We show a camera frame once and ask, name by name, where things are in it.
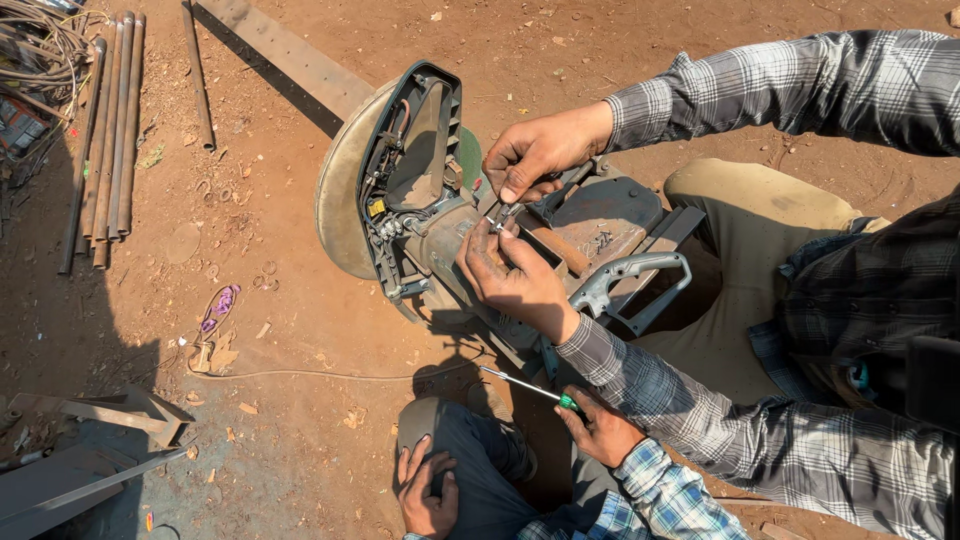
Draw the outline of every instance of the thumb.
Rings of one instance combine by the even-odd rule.
[[[500,187],[500,200],[513,203],[526,193],[537,179],[550,172],[550,167],[537,156],[527,154],[507,171],[507,178]]]
[[[454,515],[456,515],[457,503],[460,501],[460,488],[457,487],[457,482],[453,477],[453,471],[444,473],[444,487],[441,495],[443,495],[444,498],[441,507],[452,509]]]
[[[517,238],[509,230],[504,229],[500,232],[499,242],[504,255],[526,275],[538,276],[543,275],[544,272],[553,272],[550,264],[530,244]]]
[[[578,447],[584,449],[590,444],[590,433],[587,431],[587,427],[584,426],[583,421],[580,420],[580,417],[577,416],[577,413],[559,405],[554,405],[553,411],[560,415],[560,418],[564,421],[564,424],[566,424],[567,430],[570,431],[570,435],[573,437],[573,442],[577,443]]]

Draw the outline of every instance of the green screwdriver handle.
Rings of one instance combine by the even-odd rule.
[[[577,402],[573,401],[573,398],[571,398],[566,392],[560,395],[560,406],[563,408],[568,408],[574,412],[580,412],[580,406],[577,405]]]

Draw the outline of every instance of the gray plaid shirt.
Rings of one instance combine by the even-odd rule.
[[[655,79],[607,98],[607,152],[772,122],[794,135],[960,156],[958,92],[960,40],[930,32],[820,34],[701,61],[681,53]],[[960,191],[795,266],[776,339],[807,356],[902,357],[910,335],[950,333],[952,308],[941,303],[952,307],[956,290],[957,231]],[[878,408],[784,397],[734,405],[586,317],[557,351],[651,435],[718,478],[865,528],[944,536],[955,441],[938,430]]]

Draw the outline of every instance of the hand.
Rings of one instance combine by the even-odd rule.
[[[396,480],[400,493],[396,496],[403,512],[403,524],[407,532],[414,532],[433,540],[443,540],[457,523],[457,500],[459,489],[453,471],[444,474],[443,497],[430,496],[430,482],[443,469],[456,466],[457,460],[448,452],[434,454],[425,463],[423,455],[430,446],[430,435],[417,442],[413,453],[403,447],[396,463]]]
[[[559,405],[553,407],[554,412],[564,419],[577,448],[604,465],[619,467],[637,443],[646,438],[646,433],[600,396],[591,397],[573,384],[566,386],[564,392],[577,402],[589,423],[584,425],[576,412]]]
[[[500,234],[490,233],[490,222],[481,218],[460,245],[457,264],[481,302],[563,343],[580,325],[580,314],[550,264],[516,237],[519,230],[511,216]]]
[[[533,203],[563,187],[543,175],[586,163],[607,148],[612,132],[613,112],[605,101],[520,122],[500,134],[483,172],[504,203]]]

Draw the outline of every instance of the gray plastic handle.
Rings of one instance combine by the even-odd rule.
[[[630,319],[621,317],[610,308],[609,290],[611,285],[624,278],[639,276],[647,270],[659,270],[661,268],[676,268],[682,266],[684,269],[684,278],[659,295],[657,300],[651,302],[640,313]],[[680,291],[690,284],[693,275],[690,273],[690,267],[686,264],[686,258],[679,253],[639,253],[623,258],[618,258],[604,264],[593,272],[584,284],[580,285],[577,292],[570,297],[570,305],[580,311],[584,307],[589,307],[593,317],[599,317],[601,313],[606,313],[610,317],[627,325],[627,328],[640,337],[643,331],[660,315],[663,310],[677,298]]]

